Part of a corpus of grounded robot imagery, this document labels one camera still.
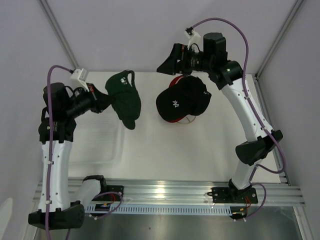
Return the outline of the red baseball cap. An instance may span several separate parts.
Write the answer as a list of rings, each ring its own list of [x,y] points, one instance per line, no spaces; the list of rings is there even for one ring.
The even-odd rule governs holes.
[[[184,77],[178,76],[161,93],[161,116],[169,123],[176,123],[191,113],[192,103],[187,97]]]

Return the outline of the dark green baseball cap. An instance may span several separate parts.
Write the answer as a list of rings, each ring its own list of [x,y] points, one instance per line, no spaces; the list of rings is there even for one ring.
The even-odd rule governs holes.
[[[108,95],[114,98],[113,110],[123,125],[129,129],[136,128],[136,120],[141,114],[141,98],[135,85],[135,72],[124,70],[112,75],[105,83]]]

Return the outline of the black baseball cap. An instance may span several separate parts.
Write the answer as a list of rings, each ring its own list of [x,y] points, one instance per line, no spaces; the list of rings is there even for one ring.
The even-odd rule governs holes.
[[[188,115],[199,116],[209,106],[212,94],[197,76],[177,76],[156,98],[160,117],[176,123]]]

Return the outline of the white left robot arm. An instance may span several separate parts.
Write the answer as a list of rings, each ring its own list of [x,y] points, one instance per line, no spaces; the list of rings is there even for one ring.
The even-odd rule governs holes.
[[[80,188],[69,195],[69,160],[74,142],[76,118],[90,111],[100,114],[114,101],[94,84],[77,87],[56,82],[43,89],[45,107],[38,128],[42,148],[43,177],[37,210],[28,215],[28,223],[43,230],[78,229],[84,223],[85,209],[93,199],[107,197],[103,175],[89,175]]]

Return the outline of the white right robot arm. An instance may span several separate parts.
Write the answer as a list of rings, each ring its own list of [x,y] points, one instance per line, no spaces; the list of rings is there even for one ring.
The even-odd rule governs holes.
[[[257,203],[256,190],[251,182],[261,160],[279,145],[283,134],[273,127],[258,110],[251,97],[244,68],[228,59],[227,40],[220,32],[203,36],[203,49],[195,51],[192,37],[188,44],[174,43],[168,58],[156,69],[166,75],[184,77],[194,71],[208,74],[208,78],[228,99],[243,128],[246,141],[235,148],[239,162],[234,176],[225,188],[213,188],[215,203]]]

